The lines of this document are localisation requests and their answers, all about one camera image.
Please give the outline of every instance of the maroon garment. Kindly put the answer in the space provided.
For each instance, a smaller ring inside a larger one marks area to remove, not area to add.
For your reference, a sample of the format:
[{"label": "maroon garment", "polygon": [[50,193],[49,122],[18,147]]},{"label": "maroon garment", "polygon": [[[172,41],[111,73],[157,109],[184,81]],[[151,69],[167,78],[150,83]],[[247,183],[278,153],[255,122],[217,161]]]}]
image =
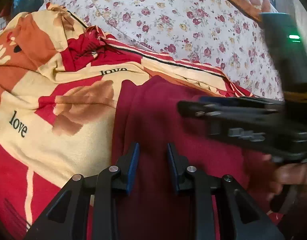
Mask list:
[{"label": "maroon garment", "polygon": [[207,174],[231,174],[246,188],[242,150],[206,138],[204,122],[182,118],[180,100],[197,101],[204,92],[174,85],[155,76],[141,86],[122,82],[112,138],[112,163],[131,142],[140,145],[135,185],[130,197],[117,200],[121,240],[187,240],[189,199],[176,196],[167,164],[167,143]]}]

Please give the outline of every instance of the floral bedsheet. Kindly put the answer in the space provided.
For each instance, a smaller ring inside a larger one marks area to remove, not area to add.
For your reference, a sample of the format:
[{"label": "floral bedsheet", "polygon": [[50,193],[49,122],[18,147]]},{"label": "floral bedsheet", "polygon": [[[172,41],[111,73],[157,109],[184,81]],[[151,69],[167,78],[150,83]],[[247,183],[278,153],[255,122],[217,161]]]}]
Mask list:
[{"label": "floral bedsheet", "polygon": [[210,63],[253,94],[282,99],[263,30],[227,0],[45,0],[118,40]]}]

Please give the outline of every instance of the green led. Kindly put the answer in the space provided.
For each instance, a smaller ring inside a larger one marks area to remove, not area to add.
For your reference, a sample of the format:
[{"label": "green led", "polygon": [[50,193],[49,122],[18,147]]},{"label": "green led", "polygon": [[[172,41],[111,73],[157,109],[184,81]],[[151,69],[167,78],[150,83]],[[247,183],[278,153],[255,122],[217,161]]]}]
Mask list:
[{"label": "green led", "polygon": [[298,35],[289,35],[290,39],[300,39],[300,37]]}]

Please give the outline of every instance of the green indicator light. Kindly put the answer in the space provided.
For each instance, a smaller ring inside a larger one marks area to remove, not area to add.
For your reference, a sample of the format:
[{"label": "green indicator light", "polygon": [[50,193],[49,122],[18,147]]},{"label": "green indicator light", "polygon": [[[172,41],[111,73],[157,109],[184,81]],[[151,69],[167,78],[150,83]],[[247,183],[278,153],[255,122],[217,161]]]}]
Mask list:
[{"label": "green indicator light", "polygon": [[300,37],[298,35],[289,35],[290,39],[300,39]]}]

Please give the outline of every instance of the white floral fabric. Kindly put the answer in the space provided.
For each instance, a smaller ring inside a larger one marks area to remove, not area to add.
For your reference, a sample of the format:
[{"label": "white floral fabric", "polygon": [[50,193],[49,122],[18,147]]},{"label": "white floral fabric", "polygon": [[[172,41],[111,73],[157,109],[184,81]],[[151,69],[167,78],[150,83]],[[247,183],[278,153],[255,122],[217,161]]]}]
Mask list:
[{"label": "white floral fabric", "polygon": [[227,0],[45,0],[136,47],[220,67],[253,94],[282,99],[263,30]]}]

